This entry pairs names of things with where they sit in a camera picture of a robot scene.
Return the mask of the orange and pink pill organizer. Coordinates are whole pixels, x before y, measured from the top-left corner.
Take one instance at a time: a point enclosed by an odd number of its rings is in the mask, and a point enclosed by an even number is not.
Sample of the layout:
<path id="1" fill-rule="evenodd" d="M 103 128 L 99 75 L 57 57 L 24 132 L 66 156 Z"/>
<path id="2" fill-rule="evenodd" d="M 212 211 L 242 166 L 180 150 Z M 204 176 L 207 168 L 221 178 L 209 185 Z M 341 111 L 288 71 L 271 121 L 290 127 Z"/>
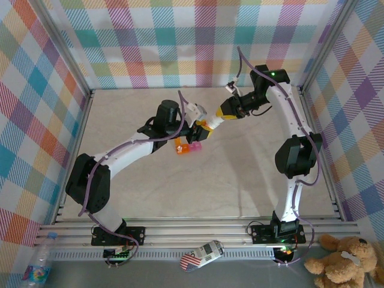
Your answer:
<path id="1" fill-rule="evenodd" d="M 183 143 L 180 137 L 174 140 L 174 144 L 175 144 L 175 151 L 178 155 L 197 152 L 202 150 L 202 145 L 200 142 L 194 142 L 192 144 Z"/>

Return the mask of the printed can with flag pattern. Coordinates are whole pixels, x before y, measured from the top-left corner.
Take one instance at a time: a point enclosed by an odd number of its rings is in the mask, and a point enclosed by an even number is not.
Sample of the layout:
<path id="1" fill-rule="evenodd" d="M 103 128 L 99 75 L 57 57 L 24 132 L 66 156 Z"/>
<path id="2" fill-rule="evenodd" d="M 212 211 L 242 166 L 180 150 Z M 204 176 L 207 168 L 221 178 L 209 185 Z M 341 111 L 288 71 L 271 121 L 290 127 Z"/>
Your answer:
<path id="1" fill-rule="evenodd" d="M 221 258 L 223 254 L 224 245 L 218 240 L 213 240 L 184 254 L 179 264 L 183 271 L 191 272 Z"/>

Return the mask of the small green circuit board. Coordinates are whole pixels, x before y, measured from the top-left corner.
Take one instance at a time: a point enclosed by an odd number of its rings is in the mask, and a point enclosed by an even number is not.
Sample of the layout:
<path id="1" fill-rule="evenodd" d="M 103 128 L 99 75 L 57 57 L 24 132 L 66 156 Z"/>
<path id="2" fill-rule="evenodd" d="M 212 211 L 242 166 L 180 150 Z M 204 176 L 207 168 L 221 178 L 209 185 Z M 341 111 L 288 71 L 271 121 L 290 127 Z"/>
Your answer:
<path id="1" fill-rule="evenodd" d="M 118 250 L 118 249 L 104 249 L 103 258 L 109 259 L 110 261 L 123 261 L 129 258 L 131 255 L 130 250 Z"/>

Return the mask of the brown teddy bear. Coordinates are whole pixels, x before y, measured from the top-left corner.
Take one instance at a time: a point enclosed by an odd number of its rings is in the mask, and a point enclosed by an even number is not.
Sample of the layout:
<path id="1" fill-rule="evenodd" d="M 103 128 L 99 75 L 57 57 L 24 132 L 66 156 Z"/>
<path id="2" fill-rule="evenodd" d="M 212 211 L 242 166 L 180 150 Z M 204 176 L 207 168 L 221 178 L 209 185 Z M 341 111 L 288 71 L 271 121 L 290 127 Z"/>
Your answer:
<path id="1" fill-rule="evenodd" d="M 317 288 L 364 288 L 368 274 L 384 286 L 384 268 L 379 266 L 372 244 L 358 236 L 335 238 L 324 234 L 319 238 L 320 246 L 330 254 L 321 258 L 309 258 L 304 266 L 317 275 Z"/>

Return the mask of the clear plastic water bottle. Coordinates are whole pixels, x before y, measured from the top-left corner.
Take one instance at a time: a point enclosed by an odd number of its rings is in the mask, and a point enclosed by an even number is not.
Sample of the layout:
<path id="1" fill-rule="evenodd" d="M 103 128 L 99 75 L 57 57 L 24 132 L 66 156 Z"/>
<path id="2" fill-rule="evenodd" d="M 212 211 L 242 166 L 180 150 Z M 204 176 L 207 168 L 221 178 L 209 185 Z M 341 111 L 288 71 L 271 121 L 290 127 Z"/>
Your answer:
<path id="1" fill-rule="evenodd" d="M 52 250 L 58 234 L 49 232 L 35 249 L 22 278 L 20 288 L 43 288 L 52 267 Z"/>

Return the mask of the aluminium side rail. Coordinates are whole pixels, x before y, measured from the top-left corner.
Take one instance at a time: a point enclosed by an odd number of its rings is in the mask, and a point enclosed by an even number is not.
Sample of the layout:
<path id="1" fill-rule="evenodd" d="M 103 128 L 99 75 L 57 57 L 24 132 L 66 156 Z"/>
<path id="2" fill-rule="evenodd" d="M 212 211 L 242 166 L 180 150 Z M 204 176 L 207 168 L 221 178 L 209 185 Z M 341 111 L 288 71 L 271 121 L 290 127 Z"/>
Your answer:
<path id="1" fill-rule="evenodd" d="M 55 204 L 55 208 L 53 210 L 52 217 L 51 217 L 51 219 L 49 221 L 50 225 L 54 225 L 56 223 L 57 217 L 60 216 L 60 214 L 61 214 L 60 210 L 65 205 L 65 201 L 66 201 L 66 198 L 67 198 L 67 194 L 65 192 L 65 188 L 66 188 L 67 182 L 69 180 L 69 177 L 71 175 L 71 171 L 72 171 L 72 168 L 73 168 L 74 163 L 76 161 L 77 155 L 79 153 L 79 149 L 80 149 L 81 142 L 82 142 L 83 135 L 84 135 L 85 128 L 86 128 L 86 123 L 88 121 L 89 114 L 90 114 L 90 111 L 91 111 L 91 106 L 92 106 L 92 102 L 93 102 L 93 99 L 94 99 L 94 94 L 95 94 L 95 90 L 92 89 L 92 90 L 90 90 L 90 93 L 87 95 L 87 98 L 86 98 L 86 101 L 85 101 L 85 109 L 84 109 L 83 115 L 81 117 L 81 122 L 79 124 L 79 129 L 77 131 L 77 134 L 76 134 L 76 137 L 75 137 L 75 140 L 74 140 L 74 145 L 73 145 L 72 152 L 70 154 L 70 159 L 69 159 L 68 165 L 66 167 L 65 176 L 64 176 L 63 182 L 62 182 L 62 187 L 61 187 L 61 190 L 60 190 L 60 192 L 58 194 L 58 198 L 57 198 L 57 201 L 56 201 L 56 204 Z"/>
<path id="2" fill-rule="evenodd" d="M 313 129 L 314 132 L 319 133 L 320 130 L 316 127 L 316 122 L 314 120 L 314 116 L 313 116 L 312 112 L 310 111 L 310 107 L 308 104 L 308 100 L 306 99 L 305 93 L 302 91 L 302 89 L 299 86 L 296 89 L 297 89 L 298 97 L 300 99 L 300 102 L 301 102 L 301 105 L 302 105 L 302 108 L 303 108 L 303 111 L 304 111 L 304 114 L 305 114 L 305 117 L 306 117 L 306 120 L 307 120 L 309 126 Z M 339 199 L 338 199 L 338 196 L 336 193 L 334 180 L 332 178 L 331 171 L 330 171 L 330 168 L 328 166 L 328 161 L 326 159 L 324 145 L 325 145 L 325 140 L 323 140 L 323 146 L 319 152 L 320 162 L 322 165 L 322 179 L 323 179 L 323 181 L 327 187 L 329 198 L 330 198 L 332 208 L 333 208 L 334 214 L 335 214 L 334 217 L 339 219 L 340 221 L 345 221 L 345 215 L 343 212 L 343 208 L 340 207 L 340 205 L 339 205 Z"/>

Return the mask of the aluminium frame post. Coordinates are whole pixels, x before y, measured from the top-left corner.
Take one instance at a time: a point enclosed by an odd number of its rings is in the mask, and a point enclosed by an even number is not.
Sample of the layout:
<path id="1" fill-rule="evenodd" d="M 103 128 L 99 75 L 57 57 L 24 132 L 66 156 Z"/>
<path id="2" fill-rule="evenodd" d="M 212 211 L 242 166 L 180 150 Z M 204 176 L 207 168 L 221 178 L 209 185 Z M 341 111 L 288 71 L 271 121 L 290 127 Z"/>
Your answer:
<path id="1" fill-rule="evenodd" d="M 359 0 L 331 0 L 331 3 L 333 2 L 335 5 L 328 22 L 298 80 L 297 87 L 300 92 L 309 90 Z"/>
<path id="2" fill-rule="evenodd" d="M 82 92 L 89 98 L 92 95 L 92 89 L 87 84 L 79 66 L 74 60 L 59 28 L 54 23 L 48 9 L 46 8 L 43 0 L 28 0 L 32 8 L 36 12 L 38 18 L 41 20 L 44 28 L 51 38 L 52 43 L 55 45 L 57 51 L 62 56 L 68 69 L 71 71 L 74 79 L 78 83 Z"/>

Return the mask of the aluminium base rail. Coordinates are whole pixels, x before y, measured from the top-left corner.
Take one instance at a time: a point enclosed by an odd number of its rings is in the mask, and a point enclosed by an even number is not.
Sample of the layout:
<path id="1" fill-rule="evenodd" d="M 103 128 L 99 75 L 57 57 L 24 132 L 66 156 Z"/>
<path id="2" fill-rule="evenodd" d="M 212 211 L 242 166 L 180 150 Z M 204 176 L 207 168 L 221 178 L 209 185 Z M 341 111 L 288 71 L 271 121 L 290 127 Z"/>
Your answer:
<path id="1" fill-rule="evenodd" d="M 251 218 L 138 218 L 129 226 L 145 227 L 144 248 L 195 248 L 218 240 L 226 248 L 250 247 L 251 236 L 245 231 Z M 56 232 L 60 248 L 90 248 L 93 224 L 86 219 L 61 219 L 54 225 L 41 226 L 35 246 L 49 232 Z"/>

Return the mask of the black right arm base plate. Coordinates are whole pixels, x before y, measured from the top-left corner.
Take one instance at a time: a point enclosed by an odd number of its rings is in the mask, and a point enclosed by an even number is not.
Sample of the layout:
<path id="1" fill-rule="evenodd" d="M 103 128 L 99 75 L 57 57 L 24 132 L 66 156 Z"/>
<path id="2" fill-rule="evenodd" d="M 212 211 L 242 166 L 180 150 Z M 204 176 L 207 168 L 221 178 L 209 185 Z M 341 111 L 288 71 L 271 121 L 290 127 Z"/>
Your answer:
<path id="1" fill-rule="evenodd" d="M 278 236 L 269 225 L 252 225 L 251 238 L 253 244 L 304 244 L 306 243 L 304 228 L 298 226 L 297 231 L 283 233 Z"/>

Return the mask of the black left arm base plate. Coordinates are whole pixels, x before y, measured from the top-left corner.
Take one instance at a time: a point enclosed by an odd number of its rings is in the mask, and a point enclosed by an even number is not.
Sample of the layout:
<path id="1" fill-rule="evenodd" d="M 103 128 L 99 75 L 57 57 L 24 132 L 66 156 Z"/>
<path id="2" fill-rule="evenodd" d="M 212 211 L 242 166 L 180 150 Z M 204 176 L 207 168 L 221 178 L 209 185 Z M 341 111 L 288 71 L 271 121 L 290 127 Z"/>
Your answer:
<path id="1" fill-rule="evenodd" d="M 134 238 L 139 243 L 139 245 L 144 244 L 145 227 L 127 226 L 127 227 L 120 228 L 116 233 Z M 107 233 L 100 227 L 95 227 L 92 231 L 92 239 L 91 239 L 92 246 L 119 246 L 119 245 L 126 245 L 126 244 L 134 245 L 134 241 Z"/>

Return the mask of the black round controller mount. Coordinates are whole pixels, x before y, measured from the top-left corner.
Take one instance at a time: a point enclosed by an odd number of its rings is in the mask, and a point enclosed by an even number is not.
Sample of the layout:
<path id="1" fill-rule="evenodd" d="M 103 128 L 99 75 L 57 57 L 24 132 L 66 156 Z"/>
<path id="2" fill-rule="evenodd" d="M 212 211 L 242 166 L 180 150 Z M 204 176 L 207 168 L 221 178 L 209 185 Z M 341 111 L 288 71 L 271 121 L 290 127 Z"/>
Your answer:
<path id="1" fill-rule="evenodd" d="M 275 263 L 289 263 L 293 260 L 296 248 L 292 247 L 278 247 L 274 248 L 274 262 Z"/>

